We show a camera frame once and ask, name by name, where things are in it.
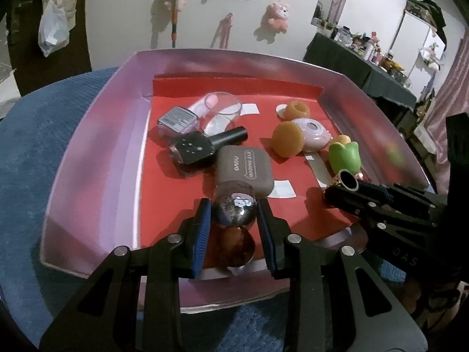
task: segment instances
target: red tray liner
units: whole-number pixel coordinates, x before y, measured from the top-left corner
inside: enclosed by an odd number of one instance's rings
[[[322,88],[300,83],[257,78],[155,78],[149,132],[145,148],[140,200],[140,243],[151,246],[161,238],[177,232],[185,218],[195,214],[200,198],[213,198],[214,170],[192,178],[181,178],[170,160],[167,144],[156,130],[158,118],[175,105],[188,107],[212,91],[227,91],[238,95],[242,103],[256,103],[260,114],[241,116],[236,125],[248,130],[246,146],[265,149],[271,156],[273,176],[276,180],[289,180],[295,198],[269,198],[274,216],[284,218],[293,232],[317,240],[334,234],[351,225],[355,217],[336,208],[328,207],[323,200],[313,172],[299,155],[283,159],[270,148],[270,137],[281,122],[275,107],[300,99],[309,105],[311,118],[321,122],[332,136],[339,134],[327,114],[317,102]],[[205,267],[217,265],[215,237],[217,227],[212,226]],[[262,247],[257,226],[250,229],[256,241],[255,258],[262,258]]]

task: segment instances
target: metal screw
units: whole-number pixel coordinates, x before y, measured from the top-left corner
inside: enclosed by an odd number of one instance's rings
[[[342,253],[348,255],[349,257],[355,254],[355,249],[352,246],[343,246],[341,250]]]
[[[301,242],[301,236],[299,236],[298,234],[290,234],[290,235],[287,237],[287,240],[288,240],[290,243],[300,243],[300,242]]]
[[[182,237],[179,234],[170,234],[168,236],[168,242],[169,243],[179,243],[181,242]]]
[[[125,246],[118,246],[114,249],[114,255],[118,257],[122,257],[123,255],[127,254],[127,247]]]

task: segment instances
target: black table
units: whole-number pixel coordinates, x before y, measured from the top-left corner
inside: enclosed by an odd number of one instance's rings
[[[344,74],[369,97],[384,98],[411,111],[415,108],[415,95],[392,76],[320,33],[308,45],[303,61]]]

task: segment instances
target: green toy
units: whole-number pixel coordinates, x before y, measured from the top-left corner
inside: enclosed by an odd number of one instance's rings
[[[335,174],[341,169],[348,170],[356,175],[360,171],[362,161],[358,153],[358,143],[350,142],[347,144],[332,143],[329,146],[329,163]]]

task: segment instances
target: barcode label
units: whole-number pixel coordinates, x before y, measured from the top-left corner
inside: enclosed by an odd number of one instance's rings
[[[166,114],[164,114],[159,122],[167,127],[170,127],[173,131],[182,132],[185,128],[191,125],[197,120],[197,115],[193,112],[182,108],[173,107]]]

